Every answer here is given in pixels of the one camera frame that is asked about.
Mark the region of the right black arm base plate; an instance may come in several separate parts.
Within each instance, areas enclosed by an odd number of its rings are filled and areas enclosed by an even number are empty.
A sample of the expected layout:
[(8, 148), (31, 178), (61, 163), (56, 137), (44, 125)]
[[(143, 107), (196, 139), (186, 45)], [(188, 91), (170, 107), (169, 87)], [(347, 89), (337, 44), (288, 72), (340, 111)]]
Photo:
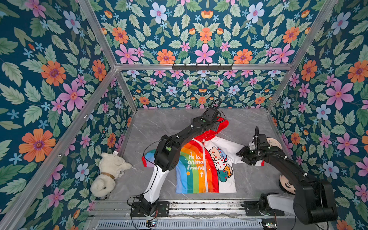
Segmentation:
[(285, 216), (283, 211), (272, 209), (263, 201), (244, 201), (241, 206), (245, 209), (247, 216)]

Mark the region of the rainbow white red-hooded kids jacket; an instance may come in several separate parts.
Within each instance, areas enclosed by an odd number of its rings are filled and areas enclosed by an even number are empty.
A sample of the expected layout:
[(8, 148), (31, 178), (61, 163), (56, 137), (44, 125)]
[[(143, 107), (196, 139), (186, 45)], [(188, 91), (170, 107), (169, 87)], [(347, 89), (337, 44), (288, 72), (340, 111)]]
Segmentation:
[(216, 131), (209, 130), (190, 140), (176, 165), (176, 193), (236, 193), (234, 164), (242, 162), (236, 154), (242, 145), (218, 137), (229, 121), (220, 118)]

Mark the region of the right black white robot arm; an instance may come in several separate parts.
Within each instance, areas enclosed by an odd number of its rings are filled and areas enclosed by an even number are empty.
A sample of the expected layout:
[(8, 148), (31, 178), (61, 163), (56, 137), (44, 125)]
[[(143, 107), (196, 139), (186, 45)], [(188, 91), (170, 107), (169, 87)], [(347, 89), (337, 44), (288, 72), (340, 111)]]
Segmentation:
[(241, 161), (255, 166), (264, 161), (276, 168), (295, 188), (291, 212), (303, 224), (335, 221), (338, 218), (332, 185), (305, 172), (285, 155), (281, 148), (270, 146), (265, 134), (256, 126), (253, 135), (254, 149), (244, 146), (237, 156)]

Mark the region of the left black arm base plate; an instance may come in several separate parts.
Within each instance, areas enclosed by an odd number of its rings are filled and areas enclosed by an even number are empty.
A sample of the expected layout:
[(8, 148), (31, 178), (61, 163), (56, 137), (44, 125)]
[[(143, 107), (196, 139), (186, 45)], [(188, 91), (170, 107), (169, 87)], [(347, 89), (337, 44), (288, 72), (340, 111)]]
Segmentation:
[(138, 217), (153, 218), (153, 217), (168, 217), (169, 216), (170, 202), (158, 201), (155, 207), (156, 209), (151, 208), (150, 211), (147, 212), (143, 208), (143, 205), (141, 204), (141, 202), (136, 201), (133, 203), (131, 207), (130, 216), (133, 218), (138, 218)]

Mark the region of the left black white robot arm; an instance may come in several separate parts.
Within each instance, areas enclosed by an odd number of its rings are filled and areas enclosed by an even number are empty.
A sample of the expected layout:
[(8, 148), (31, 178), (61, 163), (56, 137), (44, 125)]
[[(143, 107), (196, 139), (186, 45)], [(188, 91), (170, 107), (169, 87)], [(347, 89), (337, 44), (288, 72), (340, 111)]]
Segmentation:
[(154, 168), (145, 191), (139, 196), (140, 209), (151, 216), (157, 208), (160, 191), (167, 174), (179, 163), (181, 149), (193, 138), (203, 133), (218, 130), (221, 118), (219, 107), (222, 99), (214, 100), (199, 117), (193, 118), (191, 124), (177, 134), (161, 137), (154, 153)]

